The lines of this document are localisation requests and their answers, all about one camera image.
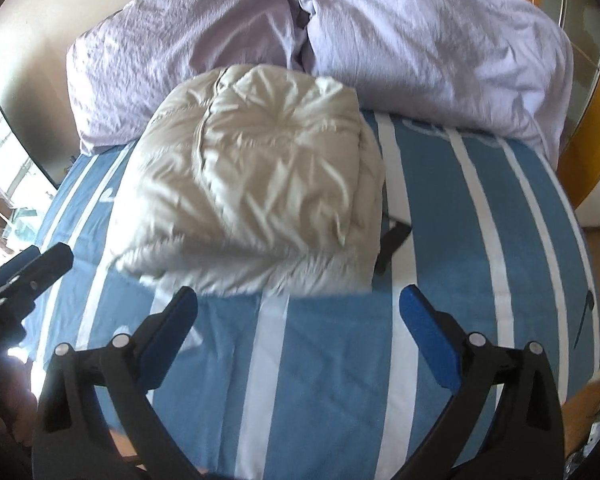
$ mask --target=blue gripper pad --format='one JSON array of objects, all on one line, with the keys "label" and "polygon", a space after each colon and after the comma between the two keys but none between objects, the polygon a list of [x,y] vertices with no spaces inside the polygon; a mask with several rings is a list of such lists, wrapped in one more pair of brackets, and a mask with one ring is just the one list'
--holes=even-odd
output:
[{"label": "blue gripper pad", "polygon": [[143,390],[160,387],[173,360],[198,316],[198,297],[183,286],[161,314],[152,338],[138,356],[138,386]]},{"label": "blue gripper pad", "polygon": [[436,321],[436,310],[417,286],[400,293],[400,316],[440,386],[455,394],[462,383],[460,356]]}]

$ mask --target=white stripe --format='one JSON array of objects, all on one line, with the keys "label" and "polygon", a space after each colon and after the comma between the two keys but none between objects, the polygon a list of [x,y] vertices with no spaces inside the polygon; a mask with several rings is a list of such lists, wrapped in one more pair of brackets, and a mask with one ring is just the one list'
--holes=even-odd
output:
[{"label": "white stripe", "polygon": [[593,371],[597,372],[600,368],[600,306],[598,304],[598,291],[596,290],[596,283],[593,280],[591,262],[589,261],[589,252],[587,251],[584,236],[582,235],[582,230],[580,229],[580,224],[578,223],[578,219],[576,218],[576,215],[573,212],[571,202],[569,202],[567,194],[562,188],[562,184],[560,184],[560,182],[558,181],[558,177],[555,175],[554,170],[551,169],[551,166],[549,166],[549,163],[546,160],[544,160],[542,156],[539,158],[542,162],[542,165],[544,166],[544,169],[549,175],[549,178],[554,183],[555,189],[558,192],[558,196],[560,197],[560,201],[562,202],[562,206],[564,207],[564,211],[567,213],[569,222],[571,223],[571,229],[573,230],[573,235],[575,236],[576,242],[578,244],[578,250],[580,251],[580,259],[582,260],[584,273],[587,277],[587,286],[589,287],[589,290],[593,292],[595,303],[595,306],[591,313],[593,326]]},{"label": "white stripe", "polygon": [[80,328],[78,329],[78,337],[75,340],[76,350],[85,350],[89,345],[91,329],[93,328],[93,322],[96,319],[98,304],[100,303],[102,289],[108,273],[109,269],[107,269],[107,267],[98,266],[96,268],[96,275],[93,277],[93,281],[91,282],[87,303],[85,304],[84,311],[82,312],[82,320],[80,321]]},{"label": "white stripe", "polygon": [[509,289],[509,278],[507,276],[507,265],[504,259],[504,251],[496,222],[489,207],[487,195],[484,192],[480,177],[475,169],[475,164],[469,157],[460,134],[451,129],[446,129],[451,141],[451,147],[460,163],[464,180],[469,189],[469,195],[474,202],[475,212],[478,216],[478,224],[484,241],[484,248],[489,261],[491,272],[491,287],[496,307],[496,325],[498,330],[498,345],[506,348],[515,348],[516,341],[513,333],[513,308],[511,306],[511,291]]},{"label": "white stripe", "polygon": [[[105,189],[105,187],[107,187],[109,180],[111,180],[111,177],[113,176],[114,173],[116,173],[116,170],[118,169],[118,167],[120,166],[122,161],[125,159],[126,154],[129,151],[129,148],[130,148],[130,144],[126,145],[120,151],[120,153],[118,154],[118,158],[116,158],[115,162],[107,170],[107,173],[105,174],[104,178],[100,181],[100,183],[98,184],[98,187],[96,188],[96,190],[93,193],[93,195],[91,196],[89,202],[85,206],[82,214],[80,215],[80,219],[78,220],[78,223],[75,225],[74,230],[71,234],[71,237],[69,238],[69,240],[67,242],[67,245],[69,245],[69,247],[72,250],[74,249],[75,243],[78,241],[78,238],[80,237],[80,233],[82,232],[84,225],[87,223],[89,216],[91,215],[91,213],[93,212],[93,209],[95,208],[96,204],[98,203],[98,199],[100,198],[102,191]],[[53,286],[51,287],[51,291],[49,292],[48,300],[46,301],[45,315],[42,320],[42,326],[40,327],[40,342],[38,344],[38,352],[36,353],[36,360],[39,362],[42,362],[45,358],[46,345],[48,343],[48,338],[49,338],[49,329],[51,327],[51,319],[52,319],[54,311],[56,309],[56,302],[58,300],[58,293],[60,291],[61,284],[62,284],[62,278],[60,278],[57,282],[55,282],[53,284]],[[100,288],[100,291],[97,293],[98,300],[100,299],[101,293],[102,293],[102,288]],[[92,306],[92,308],[94,308],[94,310],[97,309],[97,304],[98,303],[96,301],[95,307]]]},{"label": "white stripe", "polygon": [[151,303],[149,314],[160,314],[165,308],[167,308],[167,305],[172,299],[173,294],[164,292],[160,287],[160,282],[158,282],[158,286],[155,288],[154,300]]},{"label": "white stripe", "polygon": [[[411,223],[411,211],[404,181],[400,149],[395,140],[394,124],[388,115],[376,114],[382,158],[386,167],[386,195],[389,215]],[[398,300],[407,285],[417,282],[413,236],[392,257],[393,321],[389,389],[377,480],[391,478],[404,465],[409,450],[413,413],[418,385],[418,346],[402,322]]]},{"label": "white stripe", "polygon": [[264,475],[288,304],[288,296],[267,296],[260,302],[235,458],[236,478],[259,480]]},{"label": "white stripe", "polygon": [[558,257],[555,255],[554,243],[551,240],[549,229],[546,227],[546,222],[542,216],[542,210],[540,209],[538,199],[534,194],[525,172],[522,170],[515,153],[507,142],[501,138],[498,138],[498,142],[502,146],[507,161],[509,161],[511,169],[518,178],[522,192],[529,204],[529,210],[536,223],[540,241],[542,242],[542,248],[544,249],[546,261],[549,266],[549,276],[551,277],[551,284],[554,288],[555,311],[558,317],[558,396],[560,397],[560,402],[564,403],[567,399],[569,386],[569,325],[567,322],[567,306],[564,298],[564,289],[562,288]]},{"label": "white stripe", "polygon": [[74,185],[69,190],[69,193],[67,193],[66,197],[64,197],[64,202],[62,202],[60,209],[58,209],[58,212],[56,213],[54,220],[51,222],[51,225],[49,226],[49,230],[46,232],[45,240],[42,242],[42,245],[40,246],[41,253],[45,252],[46,248],[49,247],[49,244],[51,243],[51,238],[53,238],[54,232],[55,232],[56,228],[58,227],[58,224],[60,223],[60,219],[62,218],[62,215],[64,214],[64,211],[66,210],[66,207],[71,202],[71,199],[74,197],[75,192],[80,187],[80,184],[82,183],[84,178],[87,176],[87,173],[89,173],[89,170],[91,169],[91,167],[93,166],[93,163],[96,161],[97,158],[98,158],[98,155],[91,157],[91,160],[84,167],[84,169],[82,170],[82,173],[75,180]]}]

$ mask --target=window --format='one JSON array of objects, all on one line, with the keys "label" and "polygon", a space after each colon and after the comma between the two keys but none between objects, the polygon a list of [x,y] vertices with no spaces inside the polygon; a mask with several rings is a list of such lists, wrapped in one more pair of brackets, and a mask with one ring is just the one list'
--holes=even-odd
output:
[{"label": "window", "polygon": [[0,110],[0,265],[33,243],[55,195]]}]

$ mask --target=mattress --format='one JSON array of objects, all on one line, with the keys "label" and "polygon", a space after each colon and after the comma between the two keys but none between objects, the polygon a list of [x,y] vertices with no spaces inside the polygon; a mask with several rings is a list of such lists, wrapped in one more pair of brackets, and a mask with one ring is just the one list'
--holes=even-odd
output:
[{"label": "mattress", "polygon": [[[390,478],[449,397],[400,320],[410,283],[467,332],[501,346],[541,342],[561,400],[600,365],[589,256],[547,163],[516,141],[365,119],[386,166],[385,209],[413,233],[369,294],[200,298],[163,386],[148,394],[196,466],[236,478]],[[42,364],[60,342],[97,348],[133,332],[169,300],[100,265],[133,148],[81,156],[43,221],[37,244],[68,243],[75,263],[25,321],[24,346]],[[496,396],[461,458],[480,446]],[[118,428],[104,391],[100,400]]]}]

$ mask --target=folded down jacket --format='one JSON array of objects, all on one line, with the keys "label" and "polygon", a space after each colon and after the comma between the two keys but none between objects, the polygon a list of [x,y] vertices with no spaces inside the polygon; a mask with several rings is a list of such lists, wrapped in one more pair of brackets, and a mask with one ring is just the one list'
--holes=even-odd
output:
[{"label": "folded down jacket", "polygon": [[179,85],[138,141],[104,263],[199,294],[367,290],[384,167],[355,90],[267,65]]}]

